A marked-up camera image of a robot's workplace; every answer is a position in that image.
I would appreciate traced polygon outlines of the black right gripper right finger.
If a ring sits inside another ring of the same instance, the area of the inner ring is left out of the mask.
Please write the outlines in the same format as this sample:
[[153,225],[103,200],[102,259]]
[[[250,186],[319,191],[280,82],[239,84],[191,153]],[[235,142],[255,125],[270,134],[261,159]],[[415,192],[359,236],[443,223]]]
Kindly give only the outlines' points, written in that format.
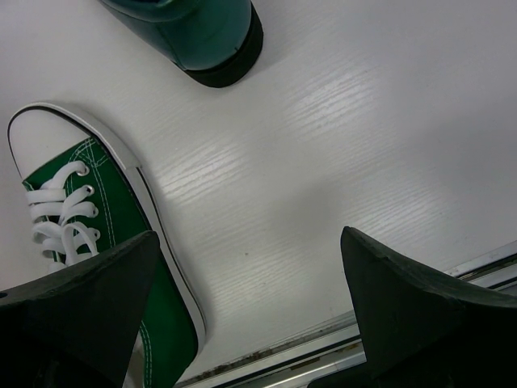
[[379,387],[514,387],[516,298],[345,227],[343,267]]

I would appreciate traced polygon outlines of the green canvas sneaker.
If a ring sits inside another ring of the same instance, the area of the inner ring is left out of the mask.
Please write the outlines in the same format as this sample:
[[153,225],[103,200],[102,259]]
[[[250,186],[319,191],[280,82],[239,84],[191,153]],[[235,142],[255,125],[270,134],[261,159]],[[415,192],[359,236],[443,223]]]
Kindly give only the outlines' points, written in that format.
[[26,190],[32,241],[50,272],[154,231],[161,256],[139,327],[137,370],[127,387],[172,387],[199,354],[205,323],[174,257],[141,164],[93,116],[33,103],[10,119],[7,138]]

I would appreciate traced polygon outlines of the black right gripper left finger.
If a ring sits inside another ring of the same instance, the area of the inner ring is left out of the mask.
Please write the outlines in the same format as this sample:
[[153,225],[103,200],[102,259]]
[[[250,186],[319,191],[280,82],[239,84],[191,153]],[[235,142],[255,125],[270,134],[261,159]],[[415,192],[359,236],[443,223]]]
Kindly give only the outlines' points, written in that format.
[[3,387],[121,387],[160,257],[153,231],[1,293]]

